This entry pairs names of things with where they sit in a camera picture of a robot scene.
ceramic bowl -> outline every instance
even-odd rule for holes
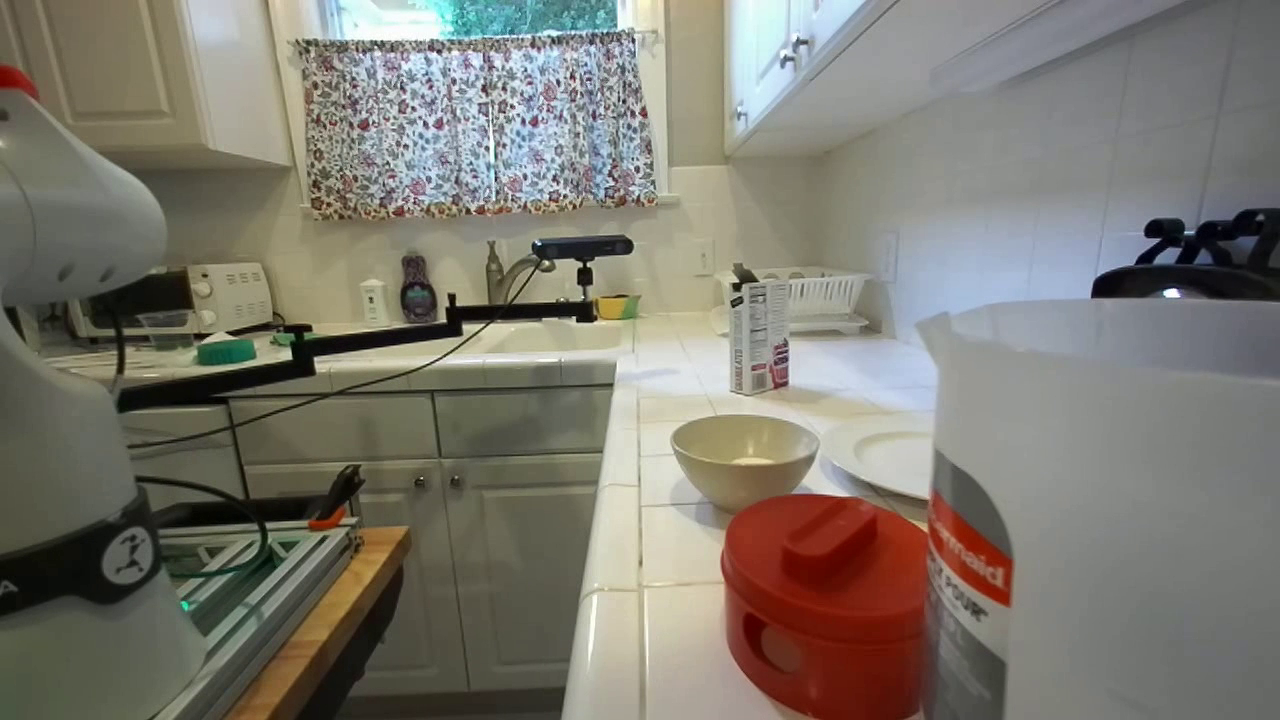
[[[672,432],[672,453],[718,510],[788,498],[813,467],[819,441],[775,415],[699,415]]]

wall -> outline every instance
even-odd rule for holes
[[[1280,6],[1195,0],[826,160],[826,260],[875,271],[899,337],[933,312],[1087,296],[1187,223],[1280,205]]]
[[[437,290],[475,303],[484,301],[484,239],[501,239],[504,260],[518,260],[538,235],[627,233],[638,255],[600,260],[595,293],[642,293],[648,312],[714,309],[714,271],[731,260],[810,263],[819,235],[813,164],[718,164],[724,155],[724,0],[668,0],[663,7],[677,205],[551,222],[322,223],[305,216],[293,172],[152,172],[144,182],[167,212],[171,263],[265,260],[276,303],[293,321],[357,321],[357,283],[382,277],[398,290],[406,253],[424,253]],[[540,277],[530,296],[575,296],[574,263]]]
[[[668,0],[672,164],[724,160],[724,0]]]

bottle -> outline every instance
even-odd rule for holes
[[[490,239],[490,255],[484,255],[484,293],[490,293],[490,303],[508,303],[504,283],[508,283],[508,269],[504,269],[504,260],[496,255],[496,239]]]
[[[363,328],[387,328],[393,325],[387,290],[376,277],[370,277],[360,283],[360,321],[363,321]]]
[[[406,325],[437,325],[437,290],[421,253],[399,255],[399,312]]]

floral curtain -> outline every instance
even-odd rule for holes
[[[309,205],[324,222],[653,205],[638,31],[299,40]]]

red lid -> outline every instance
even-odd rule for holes
[[[731,516],[719,574],[763,619],[813,638],[924,638],[930,544],[850,498],[775,498]]]

